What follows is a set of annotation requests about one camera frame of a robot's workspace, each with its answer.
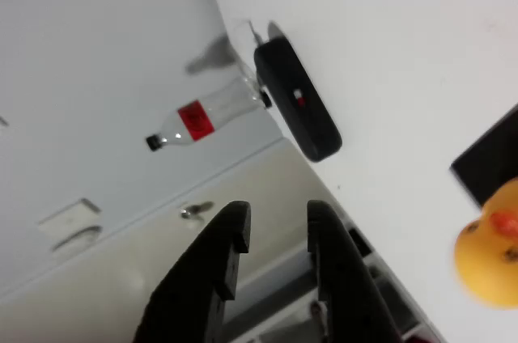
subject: white cabinet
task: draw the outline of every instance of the white cabinet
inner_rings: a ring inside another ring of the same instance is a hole
[[[130,341],[151,291],[200,231],[180,218],[182,207],[213,202],[201,214],[208,222],[229,201],[250,202],[250,253],[241,255],[239,269],[243,286],[305,242],[308,199],[330,196],[282,140],[4,299],[0,341]]]
[[[281,137],[256,110],[192,146],[146,145],[172,110],[238,75],[185,71],[225,32],[215,0],[0,0],[0,12],[0,298],[59,265],[45,218],[88,199],[107,239]]]

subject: metal handle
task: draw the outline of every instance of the metal handle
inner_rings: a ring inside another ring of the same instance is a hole
[[[201,204],[188,205],[180,210],[180,216],[183,219],[193,219],[196,218],[199,214],[210,210],[212,207],[214,207],[214,202],[212,201],[205,201]]]

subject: white wall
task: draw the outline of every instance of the white wall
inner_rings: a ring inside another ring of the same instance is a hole
[[[36,223],[80,198],[101,238],[278,139],[263,111],[151,153],[170,110],[236,70],[187,77],[223,32],[214,0],[0,0],[0,295],[51,269]]]

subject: white surface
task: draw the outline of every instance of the white surface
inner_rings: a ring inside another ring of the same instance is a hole
[[[435,336],[435,334],[426,326],[423,325],[418,333],[415,334],[416,337],[420,337],[430,343],[440,343],[439,338]]]
[[[151,153],[171,110],[237,69],[189,77],[224,32],[215,0],[0,0],[0,296],[56,266],[37,227],[81,198],[100,239],[280,138],[258,110]]]
[[[308,198],[328,200],[329,192],[282,140],[4,299],[0,341],[129,342],[151,291],[200,231],[187,229],[180,207],[214,202],[202,214],[209,222],[229,201],[250,202],[251,248],[240,257],[241,283],[305,240]]]
[[[444,337],[515,342],[518,311],[456,276],[478,209],[449,167],[518,101],[516,0],[218,3],[229,31],[274,20],[290,38],[343,137],[313,169]]]

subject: clear plastic bottle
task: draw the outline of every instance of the clear plastic bottle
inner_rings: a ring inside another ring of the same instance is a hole
[[[146,141],[152,151],[165,145],[189,145],[259,107],[264,107],[261,94],[249,79],[239,77],[169,114],[162,129]]]

